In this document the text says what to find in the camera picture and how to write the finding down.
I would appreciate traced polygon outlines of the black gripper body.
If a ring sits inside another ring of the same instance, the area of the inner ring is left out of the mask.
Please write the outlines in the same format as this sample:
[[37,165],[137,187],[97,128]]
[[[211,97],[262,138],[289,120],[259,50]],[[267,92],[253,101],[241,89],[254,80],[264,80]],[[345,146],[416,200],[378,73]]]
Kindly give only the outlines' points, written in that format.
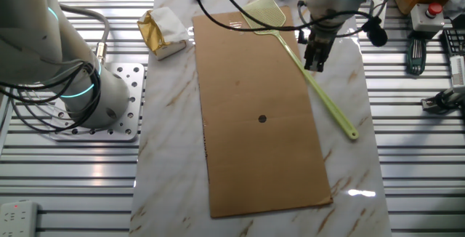
[[336,38],[335,27],[312,25],[307,38],[307,48],[330,50]]

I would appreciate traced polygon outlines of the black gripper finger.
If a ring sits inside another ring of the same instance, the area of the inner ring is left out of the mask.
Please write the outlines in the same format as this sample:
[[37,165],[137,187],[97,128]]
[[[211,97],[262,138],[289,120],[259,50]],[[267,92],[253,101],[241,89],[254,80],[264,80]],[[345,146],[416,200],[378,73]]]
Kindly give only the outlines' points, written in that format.
[[312,70],[314,56],[315,56],[315,50],[313,49],[313,47],[306,47],[306,50],[304,53],[304,59],[305,59],[304,68],[306,70],[309,70],[309,71]]
[[326,51],[324,49],[319,49],[315,53],[315,67],[317,72],[323,72],[324,70],[324,63],[326,61]]

